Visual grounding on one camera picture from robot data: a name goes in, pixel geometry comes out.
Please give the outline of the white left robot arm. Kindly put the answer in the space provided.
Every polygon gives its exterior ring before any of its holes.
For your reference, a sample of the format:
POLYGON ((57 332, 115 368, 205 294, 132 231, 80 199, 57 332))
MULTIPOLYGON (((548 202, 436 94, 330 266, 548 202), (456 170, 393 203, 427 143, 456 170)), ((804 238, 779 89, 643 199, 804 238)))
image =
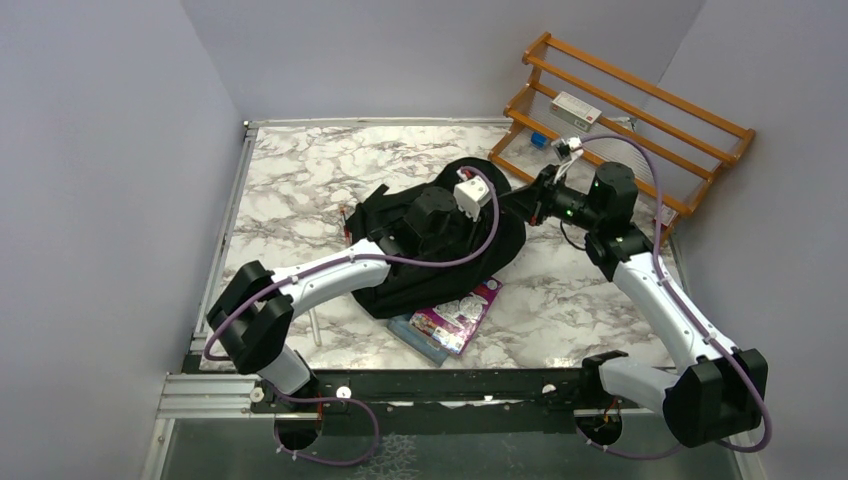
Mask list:
POLYGON ((475 251, 451 261, 392 256, 363 238, 317 261, 270 270, 258 261, 244 264, 206 315, 212 330, 209 346, 224 348, 223 360, 242 375, 259 374, 276 385, 285 407, 298 411, 313 401, 312 372, 286 344, 291 322, 306 311, 355 290, 376 287, 392 266, 449 268, 480 256, 475 251))

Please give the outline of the black student bag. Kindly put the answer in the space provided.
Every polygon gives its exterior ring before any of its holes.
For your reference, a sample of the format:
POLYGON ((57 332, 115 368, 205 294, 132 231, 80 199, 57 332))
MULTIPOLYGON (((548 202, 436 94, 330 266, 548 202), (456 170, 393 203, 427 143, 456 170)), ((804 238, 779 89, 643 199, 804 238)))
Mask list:
POLYGON ((489 246, 470 261, 446 265, 465 259, 484 244, 493 225, 490 204, 483 208, 477 223, 455 210, 445 220, 443 230, 430 232, 424 238, 418 237, 404 222, 413 203, 426 189, 439 188, 452 193, 459 182, 457 171, 469 167, 481 171, 497 194, 512 191, 505 174, 493 163, 464 157, 445 165, 433 180, 397 193, 390 193, 385 184, 380 185, 346 217, 345 227, 353 242, 372 240, 389 256, 427 264, 421 267, 392 263, 381 284, 353 291, 354 300, 373 318, 388 319, 457 300, 512 262, 524 247, 524 221, 501 207, 498 228, 489 246))

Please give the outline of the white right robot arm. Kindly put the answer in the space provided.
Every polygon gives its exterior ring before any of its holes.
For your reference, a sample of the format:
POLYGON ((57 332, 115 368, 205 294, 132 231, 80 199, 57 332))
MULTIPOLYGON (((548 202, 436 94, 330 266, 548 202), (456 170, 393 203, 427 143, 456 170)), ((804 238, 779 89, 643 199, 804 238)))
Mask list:
POLYGON ((584 362, 579 398, 600 407, 614 396, 660 415, 684 447, 762 428, 751 451, 771 440, 773 423, 764 403, 768 364, 756 349, 741 350, 713 326, 669 275, 657 247, 631 218, 638 188, 632 170, 608 162, 595 171, 587 192, 564 183, 555 165, 529 185, 499 196, 506 211, 530 225, 549 217, 585 232, 585 252, 648 320, 676 368, 669 373, 623 353, 584 362))

